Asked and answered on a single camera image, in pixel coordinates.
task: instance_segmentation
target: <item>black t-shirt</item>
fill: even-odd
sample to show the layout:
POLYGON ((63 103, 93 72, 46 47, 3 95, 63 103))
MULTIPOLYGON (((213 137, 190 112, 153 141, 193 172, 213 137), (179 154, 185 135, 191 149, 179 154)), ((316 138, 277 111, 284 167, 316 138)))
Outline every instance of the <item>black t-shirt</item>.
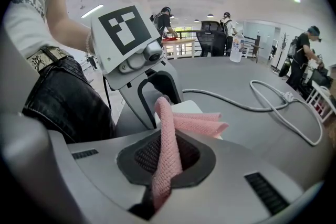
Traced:
POLYGON ((302 33, 296 41, 296 53, 294 55, 294 60, 298 62, 300 66, 302 66, 304 63, 308 63, 308 58, 306 57, 303 50, 304 45, 310 47, 309 38, 306 33, 302 33))
POLYGON ((157 30, 159 31, 160 35, 163 34, 165 27, 170 27, 170 17, 168 14, 163 12, 158 14, 158 21, 157 21, 157 30))

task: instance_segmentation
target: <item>black and white square marker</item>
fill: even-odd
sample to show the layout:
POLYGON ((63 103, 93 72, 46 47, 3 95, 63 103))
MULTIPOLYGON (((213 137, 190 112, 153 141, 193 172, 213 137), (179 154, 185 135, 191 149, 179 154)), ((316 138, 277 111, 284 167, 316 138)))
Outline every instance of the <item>black and white square marker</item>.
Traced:
POLYGON ((151 38, 135 6, 116 10, 98 19, 122 55, 151 38))

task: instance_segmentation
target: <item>bracelet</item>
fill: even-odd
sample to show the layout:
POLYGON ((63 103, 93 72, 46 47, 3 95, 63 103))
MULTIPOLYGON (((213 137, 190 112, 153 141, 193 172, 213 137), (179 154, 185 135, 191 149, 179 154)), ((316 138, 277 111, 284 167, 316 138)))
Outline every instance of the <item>bracelet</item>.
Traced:
POLYGON ((91 54, 91 55, 95 55, 94 53, 92 53, 92 51, 90 50, 90 40, 91 40, 91 43, 92 43, 92 35, 91 35, 91 31, 89 32, 87 38, 86 38, 86 41, 85 41, 85 45, 86 45, 86 51, 88 52, 88 54, 91 54))

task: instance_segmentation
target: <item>belt loop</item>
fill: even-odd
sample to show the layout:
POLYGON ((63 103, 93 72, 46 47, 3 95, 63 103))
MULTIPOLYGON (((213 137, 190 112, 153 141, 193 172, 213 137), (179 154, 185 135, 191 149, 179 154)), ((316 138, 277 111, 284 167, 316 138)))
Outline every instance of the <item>belt loop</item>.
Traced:
POLYGON ((52 61, 58 61, 57 57, 51 53, 47 46, 43 46, 42 48, 40 48, 40 50, 43 51, 52 61))

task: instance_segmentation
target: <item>black cable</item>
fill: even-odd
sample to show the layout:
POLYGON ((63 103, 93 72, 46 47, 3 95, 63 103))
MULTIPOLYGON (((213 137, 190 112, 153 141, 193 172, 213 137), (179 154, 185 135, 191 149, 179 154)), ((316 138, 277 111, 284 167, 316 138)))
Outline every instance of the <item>black cable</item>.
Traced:
POLYGON ((110 110, 112 111, 111 102, 110 102, 110 97, 109 97, 109 94, 108 94, 108 92, 107 92, 106 78, 105 78, 104 75, 103 75, 103 82, 104 82, 104 88, 105 88, 105 93, 106 93, 106 97, 107 97, 107 102, 109 103, 110 110))

